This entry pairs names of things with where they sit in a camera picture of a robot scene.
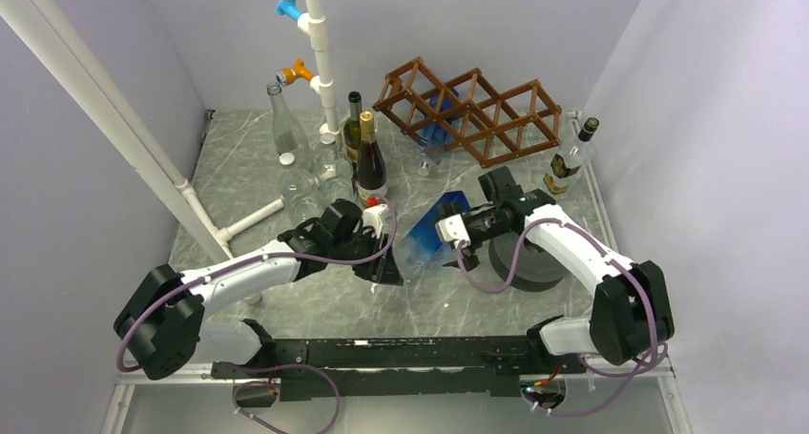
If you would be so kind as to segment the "clear bottle chrome cap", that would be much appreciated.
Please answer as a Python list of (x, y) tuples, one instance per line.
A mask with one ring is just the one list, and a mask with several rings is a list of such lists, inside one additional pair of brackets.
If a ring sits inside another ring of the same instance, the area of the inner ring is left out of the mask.
[(462, 191), (444, 193), (418, 220), (407, 229), (405, 236), (393, 246), (394, 257), (406, 279), (413, 279), (426, 267), (444, 257), (446, 245), (436, 231), (441, 212), (455, 215), (470, 210), (466, 194)]

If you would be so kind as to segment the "brown bottle gold foil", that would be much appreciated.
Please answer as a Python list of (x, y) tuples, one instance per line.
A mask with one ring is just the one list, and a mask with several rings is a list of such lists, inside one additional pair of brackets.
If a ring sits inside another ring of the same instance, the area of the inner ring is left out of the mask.
[(363, 206), (372, 196), (387, 194), (387, 175), (375, 132), (375, 118), (370, 111), (360, 113), (360, 144), (358, 149), (357, 186)]

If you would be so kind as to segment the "large clear bottle white stopper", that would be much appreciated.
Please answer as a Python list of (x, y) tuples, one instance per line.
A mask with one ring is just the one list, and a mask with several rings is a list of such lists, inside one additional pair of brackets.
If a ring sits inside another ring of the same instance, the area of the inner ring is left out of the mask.
[(355, 202), (352, 186), (352, 165), (337, 147), (337, 138), (331, 133), (320, 135), (315, 150), (316, 176), (327, 205), (337, 199)]

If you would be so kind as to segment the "clear square bottle black cap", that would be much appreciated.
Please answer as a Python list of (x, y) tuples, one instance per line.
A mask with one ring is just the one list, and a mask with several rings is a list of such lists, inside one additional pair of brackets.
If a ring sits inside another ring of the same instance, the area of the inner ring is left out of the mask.
[(552, 196), (561, 196), (585, 173), (594, 157), (591, 139), (599, 128), (596, 117), (588, 117), (575, 138), (566, 140), (558, 147), (543, 176), (547, 191)]

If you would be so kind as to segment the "blue bottle silver cap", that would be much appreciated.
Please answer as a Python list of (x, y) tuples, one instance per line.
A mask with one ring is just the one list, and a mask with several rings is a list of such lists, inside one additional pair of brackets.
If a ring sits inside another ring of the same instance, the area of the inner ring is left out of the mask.
[[(435, 107), (439, 101), (439, 96), (432, 96), (428, 104), (430, 107)], [(444, 97), (441, 102), (440, 112), (446, 111), (453, 106), (451, 99)], [(458, 123), (456, 122), (458, 116), (451, 116), (446, 119), (446, 122), (457, 129)], [(418, 153), (420, 155), (420, 163), (417, 169), (417, 174), (420, 176), (429, 176), (431, 169), (442, 162), (444, 153), (446, 151), (446, 144), (450, 136), (443, 126), (436, 122), (429, 126), (425, 126), (419, 131)]]

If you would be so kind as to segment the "green bottle grey cap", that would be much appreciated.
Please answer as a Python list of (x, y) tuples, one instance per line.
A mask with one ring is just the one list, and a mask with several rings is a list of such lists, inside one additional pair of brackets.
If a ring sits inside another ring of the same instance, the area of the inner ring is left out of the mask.
[(348, 95), (349, 116), (342, 128), (343, 141), (347, 156), (354, 167), (358, 163), (359, 145), (361, 140), (360, 115), (363, 112), (362, 95), (352, 91)]

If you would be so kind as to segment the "clear bottle dark label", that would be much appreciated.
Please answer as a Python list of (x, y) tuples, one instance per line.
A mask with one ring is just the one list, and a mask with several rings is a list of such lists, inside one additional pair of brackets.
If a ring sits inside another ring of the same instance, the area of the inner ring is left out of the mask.
[(306, 171), (314, 167), (314, 153), (302, 125), (287, 107), (282, 87), (277, 82), (266, 87), (273, 113), (272, 136), (279, 155), (292, 154), (296, 164)]

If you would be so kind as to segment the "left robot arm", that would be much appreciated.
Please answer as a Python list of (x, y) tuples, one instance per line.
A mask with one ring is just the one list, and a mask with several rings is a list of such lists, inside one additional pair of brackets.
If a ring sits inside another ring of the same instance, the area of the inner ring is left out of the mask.
[(232, 362), (259, 377), (274, 363), (271, 336), (255, 320), (217, 322), (226, 307), (271, 287), (293, 283), (330, 265), (351, 267), (360, 279), (402, 285), (393, 259), (397, 211), (377, 197), (363, 209), (339, 199), (320, 217), (250, 253), (178, 272), (163, 264), (150, 270), (114, 320), (121, 344), (115, 364), (122, 373), (142, 371), (164, 379), (188, 364)]

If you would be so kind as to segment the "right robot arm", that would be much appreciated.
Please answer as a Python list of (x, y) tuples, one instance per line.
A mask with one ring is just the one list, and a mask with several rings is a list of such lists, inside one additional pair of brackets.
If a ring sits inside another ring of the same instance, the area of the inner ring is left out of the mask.
[(456, 253), (459, 268), (476, 289), (470, 274), (475, 251), (505, 235), (517, 240), (504, 284), (486, 293), (513, 286), (521, 250), (531, 244), (543, 250), (573, 275), (591, 296), (591, 311), (577, 318), (545, 320), (527, 333), (526, 359), (531, 368), (548, 372), (562, 357), (597, 355), (613, 365), (634, 361), (652, 367), (664, 358), (674, 320), (661, 268), (651, 260), (634, 262), (585, 231), (545, 192), (524, 191), (509, 168), (479, 178), (487, 204), (480, 211), (444, 208), (435, 225), (441, 241)]

